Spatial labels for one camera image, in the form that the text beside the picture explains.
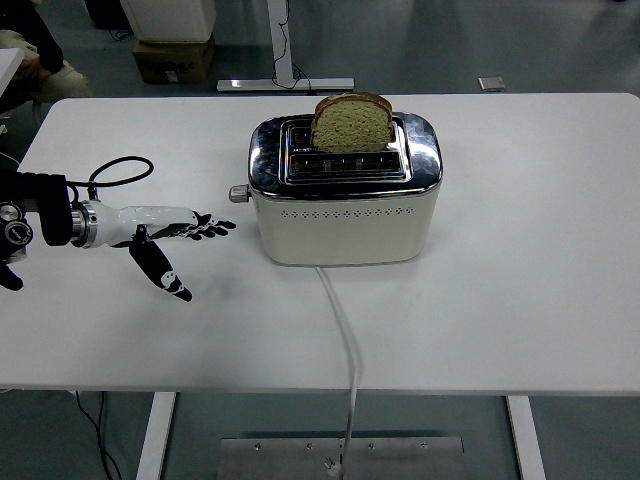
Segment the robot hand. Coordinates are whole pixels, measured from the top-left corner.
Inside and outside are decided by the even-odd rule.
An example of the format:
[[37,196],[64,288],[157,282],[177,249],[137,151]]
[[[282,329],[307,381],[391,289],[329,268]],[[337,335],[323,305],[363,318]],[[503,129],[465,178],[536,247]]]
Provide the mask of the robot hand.
[[156,241],[164,238],[200,241],[226,236],[236,228],[236,224],[227,219],[183,207],[128,206],[116,209],[98,201],[89,201],[86,206],[90,220],[85,243],[87,248],[103,245],[126,248],[155,286],[186,302],[192,299],[192,294]]

